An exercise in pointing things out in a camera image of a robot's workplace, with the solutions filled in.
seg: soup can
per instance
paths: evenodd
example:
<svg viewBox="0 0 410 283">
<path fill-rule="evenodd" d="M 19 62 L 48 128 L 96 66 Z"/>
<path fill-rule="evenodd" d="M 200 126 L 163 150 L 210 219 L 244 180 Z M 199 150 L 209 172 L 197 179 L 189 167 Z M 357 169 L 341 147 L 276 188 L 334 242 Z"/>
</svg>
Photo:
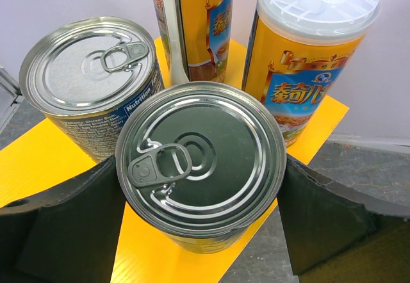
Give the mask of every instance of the soup can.
<svg viewBox="0 0 410 283">
<path fill-rule="evenodd" d="M 277 122 L 220 83 L 173 86 L 126 122 L 115 152 L 134 211 L 196 253 L 232 245 L 272 204 L 286 166 Z"/>
<path fill-rule="evenodd" d="M 47 35 L 24 59 L 19 79 L 28 102 L 95 161 L 114 154 L 127 118 L 164 88 L 151 36 L 117 17 Z"/>
<path fill-rule="evenodd" d="M 154 7 L 169 65 L 170 48 L 163 0 Z M 223 82 L 231 34 L 232 0 L 177 0 L 182 55 L 190 81 Z"/>
<path fill-rule="evenodd" d="M 258 0 L 242 90 L 293 144 L 379 14 L 379 0 Z"/>
</svg>

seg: canned food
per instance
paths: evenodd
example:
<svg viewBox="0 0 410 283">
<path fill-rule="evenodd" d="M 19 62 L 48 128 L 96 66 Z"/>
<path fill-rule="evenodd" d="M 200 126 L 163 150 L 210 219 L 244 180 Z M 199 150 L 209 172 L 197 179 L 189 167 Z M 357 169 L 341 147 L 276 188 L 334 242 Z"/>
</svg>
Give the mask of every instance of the canned food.
<svg viewBox="0 0 410 283">
<path fill-rule="evenodd" d="M 130 114 L 164 88 L 151 36 L 116 17 L 44 37 L 20 70 L 25 98 L 96 161 L 115 152 Z"/>
<path fill-rule="evenodd" d="M 283 137 L 260 102 L 231 86 L 196 82 L 145 101 L 115 152 L 135 212 L 181 247 L 232 245 L 274 201 L 286 166 Z"/>
<path fill-rule="evenodd" d="M 379 14 L 379 0 L 258 0 L 242 90 L 293 144 Z"/>
<path fill-rule="evenodd" d="M 170 48 L 163 0 L 154 0 L 158 26 L 169 64 Z M 232 0 L 177 0 L 182 55 L 190 81 L 222 82 L 226 75 Z"/>
</svg>

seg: white wall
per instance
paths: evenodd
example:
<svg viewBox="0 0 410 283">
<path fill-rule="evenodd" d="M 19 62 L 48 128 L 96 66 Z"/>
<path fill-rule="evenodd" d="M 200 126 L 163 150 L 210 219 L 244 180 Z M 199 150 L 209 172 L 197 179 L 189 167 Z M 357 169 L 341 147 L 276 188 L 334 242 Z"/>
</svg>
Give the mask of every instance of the white wall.
<svg viewBox="0 0 410 283">
<path fill-rule="evenodd" d="M 256 0 L 234 0 L 232 37 L 247 45 Z M 335 133 L 410 141 L 410 0 L 382 0 L 379 20 L 331 90 L 350 106 Z M 17 77 L 37 40 L 57 27 L 100 15 L 125 17 L 159 36 L 151 0 L 2 0 L 0 64 Z"/>
</svg>

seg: pull tab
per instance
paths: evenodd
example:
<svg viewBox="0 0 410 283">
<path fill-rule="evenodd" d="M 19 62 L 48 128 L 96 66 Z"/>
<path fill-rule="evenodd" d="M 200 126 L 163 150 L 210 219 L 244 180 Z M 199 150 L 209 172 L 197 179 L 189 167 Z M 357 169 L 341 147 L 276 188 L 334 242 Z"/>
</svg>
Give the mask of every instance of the pull tab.
<svg viewBox="0 0 410 283">
<path fill-rule="evenodd" d="M 122 51 L 126 54 L 126 60 L 116 67 L 108 67 L 107 65 L 107 56 L 115 51 Z M 142 59 L 145 57 L 149 52 L 148 45 L 144 42 L 131 42 L 126 44 L 120 44 L 111 47 L 110 49 L 104 51 L 100 57 L 102 68 L 111 73 L 116 72 L 118 70 L 122 70 L 128 65 L 134 63 L 135 61 Z"/>
<path fill-rule="evenodd" d="M 157 165 L 156 157 L 165 149 L 179 149 L 186 161 L 186 170 L 177 176 L 166 177 L 161 174 L 160 168 Z M 157 147 L 141 157 L 132 160 L 128 166 L 128 179 L 130 183 L 137 188 L 149 187 L 152 185 L 166 184 L 169 182 L 176 182 L 186 178 L 192 170 L 192 160 L 190 153 L 186 147 L 177 144 L 169 143 Z"/>
</svg>

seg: concrete floor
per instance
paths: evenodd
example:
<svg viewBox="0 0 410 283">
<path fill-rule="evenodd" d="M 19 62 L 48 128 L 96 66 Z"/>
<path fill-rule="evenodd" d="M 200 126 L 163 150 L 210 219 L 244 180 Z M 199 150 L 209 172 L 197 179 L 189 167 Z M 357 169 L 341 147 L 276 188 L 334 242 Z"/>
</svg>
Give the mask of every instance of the concrete floor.
<svg viewBox="0 0 410 283">
<path fill-rule="evenodd" d="M 43 120 L 23 102 L 0 134 L 0 149 Z M 325 143 L 309 165 L 336 181 L 377 198 L 410 206 L 410 156 Z M 220 283 L 298 282 L 291 273 L 276 209 L 235 260 Z"/>
</svg>

